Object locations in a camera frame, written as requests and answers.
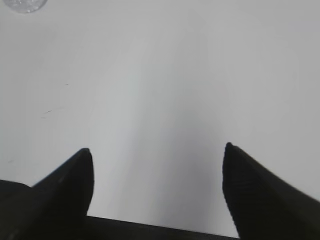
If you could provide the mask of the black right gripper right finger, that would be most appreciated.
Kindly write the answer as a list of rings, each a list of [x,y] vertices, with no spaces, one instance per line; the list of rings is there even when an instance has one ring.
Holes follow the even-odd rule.
[[[320,203],[227,143],[222,190],[241,240],[318,240]]]

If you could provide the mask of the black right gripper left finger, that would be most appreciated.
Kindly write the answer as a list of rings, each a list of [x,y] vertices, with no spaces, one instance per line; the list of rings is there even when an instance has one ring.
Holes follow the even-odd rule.
[[[2,240],[85,240],[94,192],[94,165],[88,148],[34,186],[0,182]]]

